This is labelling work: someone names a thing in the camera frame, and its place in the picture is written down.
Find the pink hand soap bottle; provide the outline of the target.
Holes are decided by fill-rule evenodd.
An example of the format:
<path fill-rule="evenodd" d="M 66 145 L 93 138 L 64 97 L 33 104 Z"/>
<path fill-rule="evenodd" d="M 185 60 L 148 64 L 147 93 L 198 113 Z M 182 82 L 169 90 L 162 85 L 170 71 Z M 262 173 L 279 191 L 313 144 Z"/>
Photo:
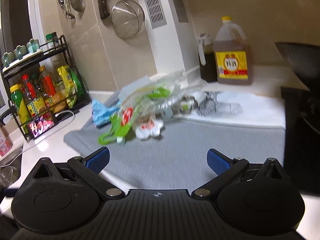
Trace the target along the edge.
<path fill-rule="evenodd" d="M 0 128 L 0 155 L 5 156 L 12 149 L 12 143 Z"/>

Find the smartphone with lit screen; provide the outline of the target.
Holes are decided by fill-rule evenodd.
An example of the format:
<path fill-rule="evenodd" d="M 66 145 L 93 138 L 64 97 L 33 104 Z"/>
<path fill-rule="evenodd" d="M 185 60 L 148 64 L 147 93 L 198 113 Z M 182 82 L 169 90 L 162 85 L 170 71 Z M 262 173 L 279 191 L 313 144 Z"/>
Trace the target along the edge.
<path fill-rule="evenodd" d="M 54 118 L 43 115 L 28 123 L 27 129 L 31 138 L 36 139 L 55 125 L 56 122 Z"/>

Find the black wok pan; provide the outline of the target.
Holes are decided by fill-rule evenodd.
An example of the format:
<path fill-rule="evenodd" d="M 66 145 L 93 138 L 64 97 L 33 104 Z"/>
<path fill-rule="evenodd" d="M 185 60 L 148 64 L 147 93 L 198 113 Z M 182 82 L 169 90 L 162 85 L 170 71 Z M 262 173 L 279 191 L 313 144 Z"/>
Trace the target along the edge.
<path fill-rule="evenodd" d="M 274 44 L 300 81 L 310 90 L 319 89 L 319 46 L 296 42 Z"/>

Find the black spice rack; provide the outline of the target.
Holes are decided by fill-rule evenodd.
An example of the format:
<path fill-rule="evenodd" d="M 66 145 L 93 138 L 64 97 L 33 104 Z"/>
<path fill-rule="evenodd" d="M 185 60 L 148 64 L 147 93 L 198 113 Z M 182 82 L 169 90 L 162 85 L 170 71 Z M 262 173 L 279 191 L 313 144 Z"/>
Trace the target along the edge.
<path fill-rule="evenodd" d="M 46 36 L 1 57 L 9 109 L 25 140 L 35 139 L 90 103 L 65 36 Z"/>

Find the large amber oil jug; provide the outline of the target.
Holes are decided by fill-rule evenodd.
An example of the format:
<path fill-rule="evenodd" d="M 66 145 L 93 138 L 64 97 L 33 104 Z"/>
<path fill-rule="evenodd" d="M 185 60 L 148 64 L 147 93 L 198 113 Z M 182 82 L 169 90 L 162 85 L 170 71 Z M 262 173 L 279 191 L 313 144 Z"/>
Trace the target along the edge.
<path fill-rule="evenodd" d="M 253 59 L 248 39 L 230 16 L 222 17 L 222 26 L 214 40 L 217 81 L 228 85 L 251 85 Z"/>

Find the clear plastic bag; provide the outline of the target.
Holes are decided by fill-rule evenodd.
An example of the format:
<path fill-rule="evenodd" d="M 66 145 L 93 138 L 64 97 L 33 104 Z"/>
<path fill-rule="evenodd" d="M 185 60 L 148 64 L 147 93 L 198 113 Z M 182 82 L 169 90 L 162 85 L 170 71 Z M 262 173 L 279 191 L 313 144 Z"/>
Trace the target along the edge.
<path fill-rule="evenodd" d="M 201 90 L 206 84 L 201 78 L 188 82 L 195 70 L 178 70 L 152 81 L 121 102 L 120 113 L 133 109 L 133 117 L 158 114 L 177 104 L 183 96 Z"/>

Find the metal cookie cutter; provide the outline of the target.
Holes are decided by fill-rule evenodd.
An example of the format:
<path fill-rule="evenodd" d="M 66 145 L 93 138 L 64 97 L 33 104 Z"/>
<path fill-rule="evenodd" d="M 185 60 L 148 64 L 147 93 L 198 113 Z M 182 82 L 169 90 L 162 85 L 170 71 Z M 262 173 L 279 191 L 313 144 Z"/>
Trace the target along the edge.
<path fill-rule="evenodd" d="M 172 107 L 173 115 L 191 114 L 192 111 L 198 109 L 198 101 L 194 96 L 183 96 L 181 100 Z"/>

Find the sauce bottle red cap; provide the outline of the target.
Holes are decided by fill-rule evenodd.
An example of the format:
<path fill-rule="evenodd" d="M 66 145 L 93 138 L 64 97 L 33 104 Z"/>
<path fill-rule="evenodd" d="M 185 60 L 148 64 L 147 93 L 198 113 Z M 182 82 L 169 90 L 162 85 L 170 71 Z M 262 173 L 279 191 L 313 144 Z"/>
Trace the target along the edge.
<path fill-rule="evenodd" d="M 22 80 L 24 87 L 24 97 L 30 116 L 35 117 L 40 113 L 45 112 L 47 109 L 45 101 L 40 92 L 38 92 L 34 87 L 31 79 L 29 79 L 29 75 L 22 75 Z"/>

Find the blue paper towel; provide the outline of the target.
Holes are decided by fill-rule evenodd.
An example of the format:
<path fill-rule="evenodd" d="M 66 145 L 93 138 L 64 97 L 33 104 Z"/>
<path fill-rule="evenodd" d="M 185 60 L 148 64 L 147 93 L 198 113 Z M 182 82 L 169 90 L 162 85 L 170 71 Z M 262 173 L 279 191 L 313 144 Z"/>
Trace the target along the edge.
<path fill-rule="evenodd" d="M 117 100 L 111 106 L 105 106 L 98 100 L 92 101 L 92 120 L 96 127 L 101 127 L 110 122 L 111 116 L 120 109 L 121 102 Z"/>

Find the stainless steel sink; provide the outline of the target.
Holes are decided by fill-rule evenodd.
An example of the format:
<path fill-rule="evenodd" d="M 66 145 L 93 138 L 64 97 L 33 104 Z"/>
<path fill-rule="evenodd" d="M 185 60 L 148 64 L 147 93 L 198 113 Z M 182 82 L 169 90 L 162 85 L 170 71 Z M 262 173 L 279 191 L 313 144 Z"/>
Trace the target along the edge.
<path fill-rule="evenodd" d="M 9 188 L 21 176 L 23 144 L 1 159 L 1 187 Z"/>

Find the dark soy sauce bottle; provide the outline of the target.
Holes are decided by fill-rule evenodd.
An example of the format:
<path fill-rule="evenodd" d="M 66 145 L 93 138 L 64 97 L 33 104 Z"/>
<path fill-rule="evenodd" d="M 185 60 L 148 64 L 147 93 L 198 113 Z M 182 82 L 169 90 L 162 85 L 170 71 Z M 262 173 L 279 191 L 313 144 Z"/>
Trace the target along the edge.
<path fill-rule="evenodd" d="M 197 38 L 197 49 L 201 79 L 208 83 L 217 82 L 216 60 L 212 37 L 209 34 L 201 34 Z"/>

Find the oil bottle red label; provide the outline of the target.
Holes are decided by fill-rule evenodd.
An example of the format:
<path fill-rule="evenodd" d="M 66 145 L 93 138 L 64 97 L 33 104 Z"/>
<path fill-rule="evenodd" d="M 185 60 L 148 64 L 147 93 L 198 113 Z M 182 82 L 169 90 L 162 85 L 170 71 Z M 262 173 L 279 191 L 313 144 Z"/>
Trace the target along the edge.
<path fill-rule="evenodd" d="M 47 108 L 54 113 L 65 110 L 67 102 L 61 91 L 55 87 L 52 74 L 46 70 L 45 66 L 41 66 L 39 71 L 39 83 Z"/>

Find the white wrapper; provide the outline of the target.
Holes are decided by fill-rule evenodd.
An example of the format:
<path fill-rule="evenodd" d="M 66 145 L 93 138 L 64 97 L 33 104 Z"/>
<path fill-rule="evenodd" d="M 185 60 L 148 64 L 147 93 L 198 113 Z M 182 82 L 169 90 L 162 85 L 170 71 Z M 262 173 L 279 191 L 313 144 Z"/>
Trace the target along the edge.
<path fill-rule="evenodd" d="M 137 120 L 132 125 L 132 130 L 134 131 L 137 139 L 146 140 L 149 139 L 149 137 L 158 137 L 163 126 L 164 122 L 162 119 L 157 119 L 155 115 L 150 115 Z"/>

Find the yellow green snack bag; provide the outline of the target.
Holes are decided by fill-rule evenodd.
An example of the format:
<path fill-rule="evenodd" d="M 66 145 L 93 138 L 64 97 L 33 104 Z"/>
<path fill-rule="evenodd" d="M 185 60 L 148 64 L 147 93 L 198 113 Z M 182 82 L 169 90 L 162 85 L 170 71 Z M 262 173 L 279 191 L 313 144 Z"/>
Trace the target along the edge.
<path fill-rule="evenodd" d="M 65 87 L 68 107 L 72 109 L 78 101 L 85 98 L 85 89 L 73 68 L 65 65 L 57 68 L 57 72 Z"/>

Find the grey counter mat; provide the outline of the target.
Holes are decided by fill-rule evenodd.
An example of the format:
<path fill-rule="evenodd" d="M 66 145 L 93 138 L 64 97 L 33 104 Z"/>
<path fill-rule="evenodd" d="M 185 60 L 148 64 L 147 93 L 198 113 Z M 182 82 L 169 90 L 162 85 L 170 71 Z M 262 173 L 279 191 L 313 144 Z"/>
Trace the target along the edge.
<path fill-rule="evenodd" d="M 235 92 L 222 92 L 217 99 L 241 108 L 232 115 L 214 116 L 209 122 L 184 117 L 167 120 L 156 138 L 139 140 L 130 132 L 125 144 L 108 146 L 110 162 L 100 175 L 124 191 L 193 191 L 215 177 L 207 165 L 211 148 L 252 163 L 263 163 L 269 157 L 283 162 L 283 99 Z"/>

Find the green plastic packaging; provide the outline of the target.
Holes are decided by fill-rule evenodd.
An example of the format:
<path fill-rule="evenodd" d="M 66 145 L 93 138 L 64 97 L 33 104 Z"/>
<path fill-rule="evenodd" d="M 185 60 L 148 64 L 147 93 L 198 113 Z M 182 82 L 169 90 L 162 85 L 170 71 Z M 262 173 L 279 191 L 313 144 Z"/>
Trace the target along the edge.
<path fill-rule="evenodd" d="M 110 117 L 111 129 L 109 132 L 99 136 L 98 143 L 102 146 L 113 142 L 125 144 L 125 137 L 129 133 L 137 115 L 138 113 L 133 107 L 127 107 L 122 111 L 114 113 Z"/>

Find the checkered printed paper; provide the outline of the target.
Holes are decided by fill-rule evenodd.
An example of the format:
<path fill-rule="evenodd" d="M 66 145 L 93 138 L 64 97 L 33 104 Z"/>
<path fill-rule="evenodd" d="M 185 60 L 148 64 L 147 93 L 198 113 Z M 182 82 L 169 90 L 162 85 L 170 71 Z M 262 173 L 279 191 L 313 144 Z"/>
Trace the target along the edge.
<path fill-rule="evenodd" d="M 198 100 L 196 113 L 199 116 L 237 116 L 242 113 L 243 108 L 239 103 L 226 103 L 217 99 L 221 92 L 205 92 L 204 98 Z"/>

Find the green bottle yellow cap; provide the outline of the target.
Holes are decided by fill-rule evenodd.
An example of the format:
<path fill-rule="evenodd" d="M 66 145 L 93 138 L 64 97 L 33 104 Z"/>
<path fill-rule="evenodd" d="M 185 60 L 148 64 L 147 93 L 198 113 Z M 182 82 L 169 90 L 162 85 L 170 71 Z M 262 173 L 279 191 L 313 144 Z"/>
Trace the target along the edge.
<path fill-rule="evenodd" d="M 20 122 L 23 124 L 23 130 L 25 133 L 28 133 L 27 122 L 30 120 L 30 115 L 26 107 L 21 88 L 22 85 L 20 84 L 10 87 L 11 99 L 15 105 Z"/>

